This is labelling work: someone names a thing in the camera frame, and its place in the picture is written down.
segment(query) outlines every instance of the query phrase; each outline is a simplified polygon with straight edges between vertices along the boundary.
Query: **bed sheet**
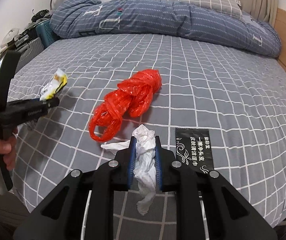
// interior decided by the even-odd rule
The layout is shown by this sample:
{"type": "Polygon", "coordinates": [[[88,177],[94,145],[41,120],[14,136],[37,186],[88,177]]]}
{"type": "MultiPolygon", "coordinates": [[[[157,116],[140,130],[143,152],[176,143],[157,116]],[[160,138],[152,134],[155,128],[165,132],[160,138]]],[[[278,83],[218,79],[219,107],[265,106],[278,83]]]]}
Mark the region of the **bed sheet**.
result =
{"type": "MultiPolygon", "coordinates": [[[[88,134],[94,108],[136,71],[159,70],[162,88],[141,117],[124,116],[111,142],[144,124],[175,152],[175,127],[210,130],[214,167],[275,226],[286,217],[286,73],[275,59],[157,34],[103,34],[60,40],[14,77],[9,99],[34,98],[57,68],[69,76],[60,106],[34,131],[20,128],[14,192],[31,212],[72,170],[113,159],[88,134]]],[[[115,239],[176,239],[172,193],[141,216],[137,183],[116,192],[115,239]]]]}

